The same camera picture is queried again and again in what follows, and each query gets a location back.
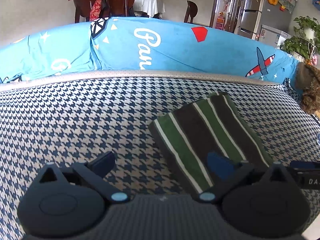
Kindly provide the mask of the green potted plant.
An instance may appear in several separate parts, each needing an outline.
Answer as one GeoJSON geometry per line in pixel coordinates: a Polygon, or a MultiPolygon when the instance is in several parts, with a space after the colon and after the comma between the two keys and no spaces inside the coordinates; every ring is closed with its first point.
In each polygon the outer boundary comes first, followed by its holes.
{"type": "Polygon", "coordinates": [[[293,55],[297,53],[304,62],[310,63],[319,53],[319,21],[309,16],[299,16],[293,20],[298,27],[294,27],[294,35],[286,39],[280,49],[293,55]]]}

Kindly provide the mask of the white clothed dining table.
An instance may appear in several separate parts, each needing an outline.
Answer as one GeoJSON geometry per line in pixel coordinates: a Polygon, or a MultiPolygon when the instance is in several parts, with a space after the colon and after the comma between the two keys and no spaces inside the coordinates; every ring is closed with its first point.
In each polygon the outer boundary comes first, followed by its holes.
{"type": "Polygon", "coordinates": [[[144,12],[149,17],[165,13],[165,5],[162,0],[135,0],[133,10],[144,12]]]}

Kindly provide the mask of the white chest freezer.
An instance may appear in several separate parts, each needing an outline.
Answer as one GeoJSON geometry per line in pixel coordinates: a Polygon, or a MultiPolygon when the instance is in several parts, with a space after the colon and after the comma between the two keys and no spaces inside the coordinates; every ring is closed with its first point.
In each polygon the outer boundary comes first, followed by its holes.
{"type": "Polygon", "coordinates": [[[289,38],[291,38],[290,34],[263,24],[261,26],[258,41],[276,49],[280,49],[283,43],[289,38]]]}

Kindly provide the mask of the houndstooth sofa seat cushion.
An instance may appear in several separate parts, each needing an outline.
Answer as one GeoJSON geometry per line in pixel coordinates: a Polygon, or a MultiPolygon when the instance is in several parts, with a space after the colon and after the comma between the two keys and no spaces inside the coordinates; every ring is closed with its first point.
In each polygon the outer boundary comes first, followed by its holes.
{"type": "Polygon", "coordinates": [[[129,194],[182,193],[148,125],[213,92],[230,95],[274,160],[319,160],[319,121],[287,83],[85,76],[1,85],[1,239],[23,236],[19,200],[48,162],[69,166],[112,151],[112,185],[129,194]]]}

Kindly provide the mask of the silver refrigerator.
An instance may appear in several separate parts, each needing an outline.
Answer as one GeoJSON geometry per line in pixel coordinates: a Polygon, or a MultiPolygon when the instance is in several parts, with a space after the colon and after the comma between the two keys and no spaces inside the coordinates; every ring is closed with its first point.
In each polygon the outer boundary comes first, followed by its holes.
{"type": "Polygon", "coordinates": [[[256,39],[259,23],[263,12],[264,0],[246,0],[238,34],[256,39]]]}

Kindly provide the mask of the dark wooden chair right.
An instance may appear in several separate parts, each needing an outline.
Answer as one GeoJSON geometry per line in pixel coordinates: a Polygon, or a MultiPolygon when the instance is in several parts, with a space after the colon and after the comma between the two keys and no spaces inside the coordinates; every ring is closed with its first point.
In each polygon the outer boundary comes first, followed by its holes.
{"type": "Polygon", "coordinates": [[[197,5],[192,1],[187,1],[187,9],[185,12],[184,23],[193,23],[198,12],[197,5]]]}

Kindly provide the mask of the green brown striped shirt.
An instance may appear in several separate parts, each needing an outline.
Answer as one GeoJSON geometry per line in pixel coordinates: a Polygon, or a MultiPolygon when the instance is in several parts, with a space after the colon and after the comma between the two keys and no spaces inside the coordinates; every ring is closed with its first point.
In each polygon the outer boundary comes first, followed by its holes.
{"type": "Polygon", "coordinates": [[[149,131],[177,181],[193,196],[228,178],[242,161],[262,171],[273,163],[226,92],[160,116],[149,131]]]}

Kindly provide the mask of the dark wooden dining chair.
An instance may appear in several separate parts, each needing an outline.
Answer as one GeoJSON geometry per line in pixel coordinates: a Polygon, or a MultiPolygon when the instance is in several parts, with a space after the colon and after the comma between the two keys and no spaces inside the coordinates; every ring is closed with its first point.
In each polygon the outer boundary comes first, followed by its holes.
{"type": "Polygon", "coordinates": [[[134,17],[133,4],[135,0],[102,0],[99,18],[109,16],[134,17]]]}

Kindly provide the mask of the blue printed sofa back cover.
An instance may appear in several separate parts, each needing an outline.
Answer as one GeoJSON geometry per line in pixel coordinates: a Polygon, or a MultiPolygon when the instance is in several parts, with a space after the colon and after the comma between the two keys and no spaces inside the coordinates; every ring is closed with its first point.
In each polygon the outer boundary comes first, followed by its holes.
{"type": "Polygon", "coordinates": [[[134,72],[189,77],[229,75],[285,85],[294,98],[298,61],[272,46],[200,25],[138,17],[100,18],[26,36],[1,49],[1,91],[62,76],[134,72]]]}

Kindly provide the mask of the brown plush toy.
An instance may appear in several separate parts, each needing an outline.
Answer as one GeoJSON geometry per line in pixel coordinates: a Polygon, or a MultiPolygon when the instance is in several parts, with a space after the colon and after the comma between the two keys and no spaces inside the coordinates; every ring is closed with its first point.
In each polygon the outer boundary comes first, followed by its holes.
{"type": "Polygon", "coordinates": [[[302,62],[297,64],[295,87],[303,92],[302,110],[308,114],[319,111],[319,69],[302,62]]]}

